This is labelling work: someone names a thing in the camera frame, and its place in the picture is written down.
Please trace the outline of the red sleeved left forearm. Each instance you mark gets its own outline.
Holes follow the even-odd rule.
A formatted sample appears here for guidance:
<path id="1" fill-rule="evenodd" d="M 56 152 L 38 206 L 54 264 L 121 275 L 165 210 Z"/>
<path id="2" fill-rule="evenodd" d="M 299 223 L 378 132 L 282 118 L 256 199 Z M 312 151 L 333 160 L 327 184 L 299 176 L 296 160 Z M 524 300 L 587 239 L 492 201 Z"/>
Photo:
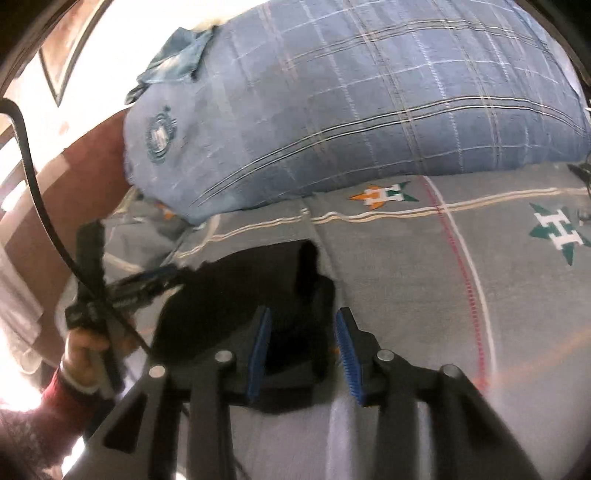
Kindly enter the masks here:
<path id="1" fill-rule="evenodd" d="M 49 470 L 71 453 L 92 421 L 101 398 L 59 368 L 31 410 L 1 409 L 1 477 L 49 479 Z"/>

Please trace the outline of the left hand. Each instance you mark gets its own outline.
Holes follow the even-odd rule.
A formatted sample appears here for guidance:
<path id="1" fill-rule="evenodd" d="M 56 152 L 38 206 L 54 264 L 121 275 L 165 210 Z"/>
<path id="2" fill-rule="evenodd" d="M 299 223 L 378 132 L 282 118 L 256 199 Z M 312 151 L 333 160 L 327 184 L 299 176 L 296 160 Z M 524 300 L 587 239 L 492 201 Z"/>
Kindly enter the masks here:
<path id="1" fill-rule="evenodd" d="M 111 347 L 101 333 L 77 327 L 68 331 L 59 373 L 75 390 L 93 395 L 99 389 L 99 370 L 92 362 L 93 354 L 102 354 Z"/>

